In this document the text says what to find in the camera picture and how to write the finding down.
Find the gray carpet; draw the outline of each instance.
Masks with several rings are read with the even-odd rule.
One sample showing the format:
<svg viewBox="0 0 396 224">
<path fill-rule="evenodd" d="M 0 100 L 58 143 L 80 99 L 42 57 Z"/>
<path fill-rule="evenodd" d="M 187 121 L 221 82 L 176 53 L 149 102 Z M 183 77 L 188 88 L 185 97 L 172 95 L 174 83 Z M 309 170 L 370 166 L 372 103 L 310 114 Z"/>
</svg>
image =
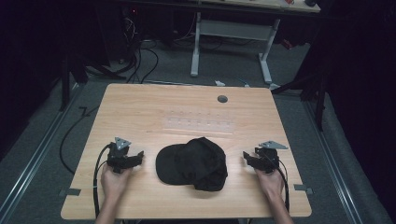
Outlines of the gray carpet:
<svg viewBox="0 0 396 224">
<path fill-rule="evenodd" d="M 243 80 L 251 87 L 268 87 L 263 82 L 257 55 L 246 53 L 240 50 L 240 47 L 236 53 L 233 53 L 233 49 L 236 49 L 235 45 L 222 45 L 215 50 L 210 49 L 216 47 L 216 44 L 203 45 L 198 77 L 190 77 L 192 46 L 174 45 L 170 48 L 161 43 L 148 42 L 144 44 L 146 48 L 150 46 L 155 46 L 152 50 L 158 54 L 159 62 L 155 70 L 147 77 L 147 83 L 166 81 L 214 86 L 215 80 L 219 80 L 226 86 L 244 86 L 245 83 L 241 81 Z M 272 47 L 268 63 L 275 84 L 281 85 L 293 80 L 308 50 L 308 45 L 290 50 L 279 45 Z M 156 63 L 152 52 L 147 50 L 141 52 L 142 63 L 137 73 L 140 78 Z M 69 128 L 81 118 L 83 111 L 81 107 L 87 107 L 90 110 L 98 106 L 106 86 L 114 82 L 122 81 L 90 76 L 90 81 L 80 89 L 81 93 L 65 114 L 64 121 L 49 144 L 49 151 L 45 159 L 15 207 L 8 223 L 92 223 L 92 221 L 69 221 L 61 218 L 64 196 L 59 194 L 62 189 L 67 189 L 70 186 L 73 176 L 61 164 L 59 148 Z M 313 210 L 312 215 L 295 218 L 294 221 L 296 223 L 349 223 L 347 213 L 326 165 L 316 127 L 312 124 L 306 103 L 300 101 L 297 93 L 298 91 L 286 91 L 274 96 L 302 180 L 313 190 L 313 194 L 308 194 Z M 58 115 L 60 102 L 61 85 L 58 85 L 52 91 L 51 97 L 31 117 L 29 126 L 14 148 L 1 161 L 0 168 L 5 172 L 0 174 L 2 179 L 0 202 L 5 201 L 27 162 L 35 153 L 46 130 Z M 95 112 L 83 119 L 64 141 L 64 160 L 73 170 L 78 165 L 94 117 Z M 342 170 L 362 223 L 391 223 L 388 214 L 378 202 L 370 183 L 350 150 L 332 110 L 329 97 L 326 99 L 323 128 L 325 139 L 332 150 L 337 165 Z M 257 218 L 252 223 L 273 223 L 273 220 Z"/>
</svg>

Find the desk leg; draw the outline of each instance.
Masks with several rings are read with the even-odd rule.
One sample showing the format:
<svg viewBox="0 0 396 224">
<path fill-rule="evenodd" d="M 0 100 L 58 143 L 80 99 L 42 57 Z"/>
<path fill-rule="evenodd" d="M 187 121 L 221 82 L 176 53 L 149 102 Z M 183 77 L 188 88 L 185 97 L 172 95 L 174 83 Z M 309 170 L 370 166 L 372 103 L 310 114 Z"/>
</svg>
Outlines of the desk leg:
<svg viewBox="0 0 396 224">
<path fill-rule="evenodd" d="M 198 77 L 200 34 L 201 34 L 201 12 L 197 12 L 197 22 L 195 28 L 195 47 L 194 47 L 194 53 L 192 54 L 192 63 L 191 63 L 192 77 Z"/>
<path fill-rule="evenodd" d="M 267 57 L 270 52 L 271 46 L 274 42 L 274 38 L 275 38 L 275 35 L 277 32 L 277 27 L 279 26 L 279 23 L 280 23 L 280 19 L 275 20 L 274 25 L 271 29 L 270 36 L 267 40 L 267 45 L 265 47 L 265 50 L 263 53 L 259 54 L 260 65 L 262 66 L 262 75 L 264 76 L 264 81 L 267 84 L 272 83 L 270 70 L 268 69 Z"/>
</svg>

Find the hand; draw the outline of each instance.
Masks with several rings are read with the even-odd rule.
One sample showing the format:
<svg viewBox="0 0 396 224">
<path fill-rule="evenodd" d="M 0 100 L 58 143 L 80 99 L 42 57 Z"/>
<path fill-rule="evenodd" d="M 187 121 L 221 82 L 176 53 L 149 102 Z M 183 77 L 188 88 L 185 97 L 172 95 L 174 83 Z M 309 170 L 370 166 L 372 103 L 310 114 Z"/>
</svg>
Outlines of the hand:
<svg viewBox="0 0 396 224">
<path fill-rule="evenodd" d="M 274 170 L 271 174 L 266 174 L 261 170 L 254 169 L 260 180 L 260 187 L 265 196 L 275 197 L 282 195 L 282 189 L 285 186 L 282 175 L 278 170 Z"/>
<path fill-rule="evenodd" d="M 128 178 L 133 168 L 123 170 L 121 174 L 113 172 L 112 167 L 104 164 L 101 183 L 106 199 L 118 200 L 125 191 Z"/>
</svg>

